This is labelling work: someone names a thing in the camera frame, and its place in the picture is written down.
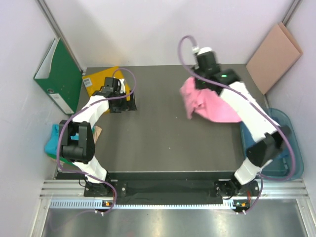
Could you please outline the pink t shirt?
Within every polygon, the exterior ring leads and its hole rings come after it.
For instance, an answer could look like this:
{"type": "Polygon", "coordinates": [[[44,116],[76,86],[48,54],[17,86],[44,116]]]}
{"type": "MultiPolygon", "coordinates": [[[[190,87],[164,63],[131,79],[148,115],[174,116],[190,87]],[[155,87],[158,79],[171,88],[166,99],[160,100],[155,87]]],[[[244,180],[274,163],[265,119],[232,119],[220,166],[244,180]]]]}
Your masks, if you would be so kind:
{"type": "Polygon", "coordinates": [[[209,89],[198,90],[195,88],[195,78],[189,77],[180,88],[184,101],[187,119],[193,113],[216,123],[239,123],[241,118],[235,110],[216,92],[209,89]]]}

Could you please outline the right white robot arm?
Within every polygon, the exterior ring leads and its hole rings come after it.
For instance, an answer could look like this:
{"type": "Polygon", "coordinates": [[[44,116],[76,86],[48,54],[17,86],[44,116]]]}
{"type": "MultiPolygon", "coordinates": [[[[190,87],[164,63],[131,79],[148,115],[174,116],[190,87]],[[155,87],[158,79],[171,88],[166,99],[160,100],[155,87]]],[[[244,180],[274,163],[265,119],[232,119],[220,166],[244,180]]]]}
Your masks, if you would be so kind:
{"type": "Polygon", "coordinates": [[[286,148],[284,137],[291,134],[291,129],[287,125],[280,126],[267,115],[234,70],[220,68],[211,48],[204,47],[194,55],[197,60],[194,72],[206,79],[196,79],[198,88],[217,93],[241,118],[254,141],[230,183],[235,195],[243,195],[249,188],[248,183],[286,148]]]}

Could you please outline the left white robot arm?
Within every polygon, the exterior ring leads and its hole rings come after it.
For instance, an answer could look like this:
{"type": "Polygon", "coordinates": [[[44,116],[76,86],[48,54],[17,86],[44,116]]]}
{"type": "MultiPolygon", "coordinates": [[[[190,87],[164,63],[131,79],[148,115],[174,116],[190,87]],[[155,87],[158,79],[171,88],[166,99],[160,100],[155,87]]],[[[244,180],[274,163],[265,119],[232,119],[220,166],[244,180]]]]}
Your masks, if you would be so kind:
{"type": "Polygon", "coordinates": [[[95,190],[102,196],[108,195],[112,184],[107,181],[107,170],[95,156],[93,128],[106,112],[121,113],[137,110],[133,90],[125,79],[106,77],[104,85],[90,96],[88,103],[69,121],[59,124],[59,156],[78,167],[95,183],[95,190]]]}

